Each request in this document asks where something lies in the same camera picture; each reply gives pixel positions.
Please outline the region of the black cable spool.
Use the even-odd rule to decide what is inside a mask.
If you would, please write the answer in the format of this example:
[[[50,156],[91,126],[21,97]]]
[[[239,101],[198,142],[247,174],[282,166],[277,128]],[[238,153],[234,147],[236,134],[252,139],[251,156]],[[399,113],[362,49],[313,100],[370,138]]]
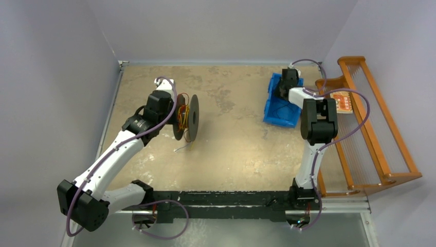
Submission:
[[[177,95],[175,123],[173,134],[176,140],[181,140],[186,134],[187,142],[196,140],[199,128],[199,100],[196,94],[187,93]]]

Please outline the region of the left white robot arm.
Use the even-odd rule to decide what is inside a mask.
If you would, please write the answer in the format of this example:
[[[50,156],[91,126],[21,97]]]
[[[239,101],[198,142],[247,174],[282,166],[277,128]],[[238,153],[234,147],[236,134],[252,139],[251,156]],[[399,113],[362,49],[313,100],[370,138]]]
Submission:
[[[145,105],[129,117],[112,144],[81,175],[57,186],[60,211],[67,217],[66,233],[73,237],[82,230],[93,232],[106,218],[129,206],[148,210],[153,205],[153,188],[140,180],[126,187],[107,188],[121,169],[155,138],[164,127],[175,123],[178,95],[175,90],[154,90]]]

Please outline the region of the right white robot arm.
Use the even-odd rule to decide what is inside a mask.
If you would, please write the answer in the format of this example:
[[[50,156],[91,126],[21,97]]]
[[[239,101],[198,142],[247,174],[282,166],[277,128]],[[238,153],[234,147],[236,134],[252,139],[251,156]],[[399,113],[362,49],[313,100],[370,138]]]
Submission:
[[[299,74],[294,68],[282,70],[274,95],[287,100],[301,110],[300,133],[304,140],[303,158],[290,187],[289,204],[302,209],[316,193],[318,174],[327,144],[337,136],[336,103],[298,85]]]

